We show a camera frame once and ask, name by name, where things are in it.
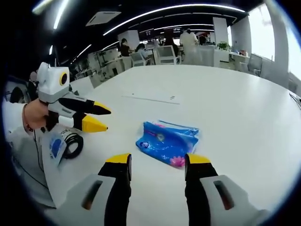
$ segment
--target white pillar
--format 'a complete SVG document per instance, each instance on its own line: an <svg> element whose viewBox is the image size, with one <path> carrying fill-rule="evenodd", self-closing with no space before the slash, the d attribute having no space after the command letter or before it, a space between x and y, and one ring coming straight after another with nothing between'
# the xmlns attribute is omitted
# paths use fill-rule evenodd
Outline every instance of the white pillar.
<svg viewBox="0 0 301 226"><path fill-rule="evenodd" d="M118 35L118 40L120 43L123 38L127 40L127 43L131 49L136 49L140 43L137 30L129 30Z"/></svg>
<svg viewBox="0 0 301 226"><path fill-rule="evenodd" d="M214 24L214 33L215 33L215 40L216 44L220 43L221 41L228 41L228 30L227 30L227 21L225 18L213 17L213 24Z"/></svg>
<svg viewBox="0 0 301 226"><path fill-rule="evenodd" d="M275 62L270 71L271 81L288 88L288 41L285 23L279 9L272 1L266 2L271 17L275 39Z"/></svg>
<svg viewBox="0 0 301 226"><path fill-rule="evenodd" d="M288 70L288 42L285 23L279 14L279 10L271 1L267 1L269 15L271 17L275 39L275 64Z"/></svg>
<svg viewBox="0 0 301 226"><path fill-rule="evenodd" d="M215 33L214 32L210 32L210 41L216 43L216 41L215 41Z"/></svg>
<svg viewBox="0 0 301 226"><path fill-rule="evenodd" d="M235 23L231 26L232 33L232 49L246 50L249 54L252 53L251 27L249 17Z"/></svg>

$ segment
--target round table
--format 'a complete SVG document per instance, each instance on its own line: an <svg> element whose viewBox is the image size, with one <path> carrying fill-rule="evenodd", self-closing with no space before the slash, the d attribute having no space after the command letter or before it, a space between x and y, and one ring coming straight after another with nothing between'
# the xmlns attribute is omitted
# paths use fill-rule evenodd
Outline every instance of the round table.
<svg viewBox="0 0 301 226"><path fill-rule="evenodd" d="M173 102L169 96L175 96ZM109 129L82 134L82 153L62 160L58 168L50 164L48 145L43 146L46 180L57 207L70 188L97 174L107 158L130 152L128 225L188 225L184 169L135 146L143 122L155 119L200 128L196 153L246 190L257 208L276 209L300 170L301 112L288 90L268 80L206 66L140 66L86 97L111 108L111 115L95 116Z"/></svg>

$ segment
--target air conditioning vent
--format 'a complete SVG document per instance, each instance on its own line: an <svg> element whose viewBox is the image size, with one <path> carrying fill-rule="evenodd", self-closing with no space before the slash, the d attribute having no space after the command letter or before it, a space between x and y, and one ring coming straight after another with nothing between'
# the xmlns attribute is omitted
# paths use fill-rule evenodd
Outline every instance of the air conditioning vent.
<svg viewBox="0 0 301 226"><path fill-rule="evenodd" d="M86 24L86 26L96 25L96 24L105 24L118 16L121 12L115 11L100 11L97 12Z"/></svg>

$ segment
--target window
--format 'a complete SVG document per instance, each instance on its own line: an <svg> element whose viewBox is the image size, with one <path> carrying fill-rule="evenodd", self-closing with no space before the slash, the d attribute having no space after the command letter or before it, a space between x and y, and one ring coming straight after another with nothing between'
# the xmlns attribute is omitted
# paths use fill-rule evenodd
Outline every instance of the window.
<svg viewBox="0 0 301 226"><path fill-rule="evenodd" d="M232 34L231 34L231 27L229 26L227 28L228 30L228 43L229 43L229 46L232 46Z"/></svg>
<svg viewBox="0 0 301 226"><path fill-rule="evenodd" d="M288 41L288 71L301 80L301 48L289 25L286 26L286 34Z"/></svg>
<svg viewBox="0 0 301 226"><path fill-rule="evenodd" d="M271 17L266 4L249 12L252 53L275 59L275 39Z"/></svg>

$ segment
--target potted plant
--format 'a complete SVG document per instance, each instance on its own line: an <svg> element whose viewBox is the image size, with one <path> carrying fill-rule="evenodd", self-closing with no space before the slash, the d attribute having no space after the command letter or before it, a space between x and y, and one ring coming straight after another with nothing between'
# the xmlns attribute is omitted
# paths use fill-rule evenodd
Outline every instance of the potted plant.
<svg viewBox="0 0 301 226"><path fill-rule="evenodd" d="M217 44L217 47L221 50L227 51L230 46L225 41L221 41L220 43Z"/></svg>

